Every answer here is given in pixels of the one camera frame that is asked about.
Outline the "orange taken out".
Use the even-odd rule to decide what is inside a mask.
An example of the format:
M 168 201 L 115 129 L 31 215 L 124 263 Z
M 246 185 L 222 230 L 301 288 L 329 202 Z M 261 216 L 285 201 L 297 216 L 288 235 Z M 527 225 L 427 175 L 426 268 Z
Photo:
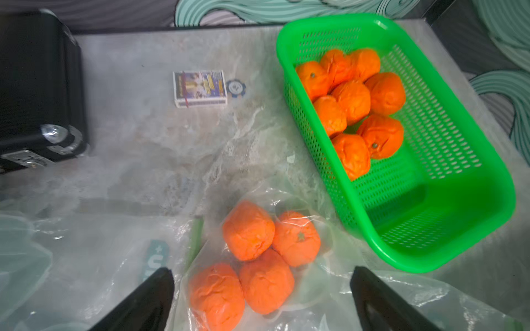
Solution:
M 401 110 L 406 94 L 395 73 L 378 73 L 364 82 L 371 95 L 371 113 L 391 115 Z
M 320 65 L 328 74 L 329 91 L 353 78 L 351 58 L 341 50 L 332 49 L 326 52 L 320 59 Z
M 346 130 L 346 114 L 333 96 L 322 96 L 313 106 L 330 139 Z
M 344 111 L 349 126 L 361 121 L 370 113 L 371 94 L 360 81 L 344 82 L 337 86 L 331 95 Z
M 312 102 L 328 94 L 330 87 L 328 73 L 320 63 L 306 62 L 300 64 L 295 71 Z
M 351 181 L 355 181 L 369 172 L 371 155 L 364 139 L 360 135 L 341 133 L 331 141 Z
M 365 82 L 370 77 L 378 74 L 381 69 L 380 57 L 372 49 L 359 49 L 349 54 L 352 65 L 352 78 Z
M 380 114 L 369 115 L 356 133 L 364 139 L 372 159 L 391 157 L 404 141 L 402 124 L 397 119 Z

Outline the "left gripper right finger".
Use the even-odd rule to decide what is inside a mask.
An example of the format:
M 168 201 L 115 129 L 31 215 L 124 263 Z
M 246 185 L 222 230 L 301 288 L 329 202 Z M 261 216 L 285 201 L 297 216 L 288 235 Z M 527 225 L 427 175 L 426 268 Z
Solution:
M 350 288 L 363 330 L 438 329 L 366 267 L 355 267 Z

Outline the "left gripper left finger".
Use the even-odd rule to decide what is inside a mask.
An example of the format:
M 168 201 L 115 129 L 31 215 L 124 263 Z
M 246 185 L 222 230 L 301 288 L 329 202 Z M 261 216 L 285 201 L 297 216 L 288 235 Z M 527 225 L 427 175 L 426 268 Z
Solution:
M 163 331 L 174 294 L 171 270 L 159 268 L 91 329 Z

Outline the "green-zip clear bag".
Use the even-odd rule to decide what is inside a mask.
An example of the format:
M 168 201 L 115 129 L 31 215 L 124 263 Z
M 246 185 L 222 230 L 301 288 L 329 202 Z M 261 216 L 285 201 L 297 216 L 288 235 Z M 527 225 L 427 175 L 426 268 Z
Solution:
M 32 215 L 1 202 L 1 329 L 88 330 L 168 268 L 167 330 L 187 330 L 181 281 L 201 246 L 201 215 Z

